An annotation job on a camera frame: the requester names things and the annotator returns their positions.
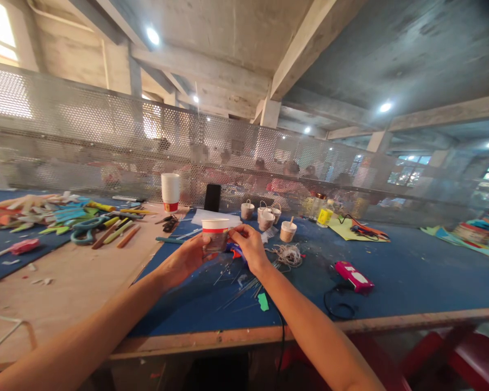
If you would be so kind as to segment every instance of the yellow bottle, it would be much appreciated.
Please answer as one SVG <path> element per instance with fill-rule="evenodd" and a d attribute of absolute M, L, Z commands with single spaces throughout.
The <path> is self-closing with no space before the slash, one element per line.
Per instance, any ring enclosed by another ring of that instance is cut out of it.
<path fill-rule="evenodd" d="M 328 202 L 322 207 L 319 213 L 319 218 L 317 219 L 317 225 L 322 228 L 326 228 L 330 223 L 331 217 L 333 216 L 333 200 L 328 200 Z"/>

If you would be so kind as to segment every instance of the string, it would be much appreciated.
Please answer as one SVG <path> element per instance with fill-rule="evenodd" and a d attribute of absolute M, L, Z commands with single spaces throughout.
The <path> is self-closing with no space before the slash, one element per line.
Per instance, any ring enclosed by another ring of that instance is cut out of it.
<path fill-rule="evenodd" d="M 288 265 L 289 267 L 298 268 L 303 264 L 303 258 L 300 255 L 300 250 L 296 245 L 291 244 L 276 244 L 274 247 L 278 249 L 265 249 L 269 253 L 276 254 L 278 256 L 277 261 Z"/>

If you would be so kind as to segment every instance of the paper cup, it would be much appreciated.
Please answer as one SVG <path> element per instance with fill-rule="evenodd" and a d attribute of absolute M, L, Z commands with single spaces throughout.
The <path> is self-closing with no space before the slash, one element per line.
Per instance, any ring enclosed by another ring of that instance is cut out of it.
<path fill-rule="evenodd" d="M 177 212 L 179 206 L 179 175 L 161 174 L 161 196 L 166 212 Z"/>
<path fill-rule="evenodd" d="M 259 216 L 259 229 L 261 231 L 266 231 L 267 229 L 271 228 L 273 225 L 273 222 L 275 221 L 275 216 L 273 213 L 263 211 L 261 215 Z"/>
<path fill-rule="evenodd" d="M 290 243 L 293 240 L 297 226 L 290 222 L 283 222 L 281 224 L 280 238 L 285 243 Z"/>
<path fill-rule="evenodd" d="M 279 217 L 281 217 L 281 209 L 272 208 L 272 214 L 275 216 L 273 224 L 277 224 Z"/>
<path fill-rule="evenodd" d="M 210 243 L 203 247 L 206 253 L 222 253 L 227 247 L 229 219 L 202 220 L 203 237 L 208 236 Z"/>
<path fill-rule="evenodd" d="M 248 202 L 241 204 L 241 218 L 243 220 L 252 220 L 252 215 L 254 214 L 255 205 Z"/>

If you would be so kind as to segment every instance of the red chair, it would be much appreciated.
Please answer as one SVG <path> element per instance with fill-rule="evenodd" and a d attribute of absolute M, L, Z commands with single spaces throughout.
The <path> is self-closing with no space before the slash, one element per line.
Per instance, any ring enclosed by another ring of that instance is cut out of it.
<path fill-rule="evenodd" d="M 447 333 L 431 332 L 400 364 L 409 379 L 442 345 Z M 472 333 L 453 351 L 447 364 L 475 391 L 489 391 L 489 337 Z"/>
<path fill-rule="evenodd" d="M 387 391 L 411 391 L 403 374 L 399 372 L 397 366 L 385 350 L 373 338 L 363 335 L 353 335 L 349 336 L 349 339 L 360 351 Z M 330 389 L 297 344 L 289 346 L 285 350 L 281 370 L 288 368 L 294 362 L 303 363 L 312 369 L 311 383 L 313 387 L 311 389 L 316 391 Z"/>

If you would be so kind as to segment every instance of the perforated metal panel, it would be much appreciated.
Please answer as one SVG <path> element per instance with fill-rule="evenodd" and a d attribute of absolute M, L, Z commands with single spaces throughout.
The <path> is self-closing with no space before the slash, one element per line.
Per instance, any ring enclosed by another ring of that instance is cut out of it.
<path fill-rule="evenodd" d="M 252 196 L 306 214 L 323 192 L 342 213 L 412 225 L 489 207 L 489 190 L 475 197 L 480 180 L 452 181 L 428 166 L 409 174 L 406 165 L 0 64 L 0 174 L 9 186 L 160 201 L 160 174 L 176 172 L 183 204 L 203 205 L 212 183 L 222 185 L 224 209 Z"/>

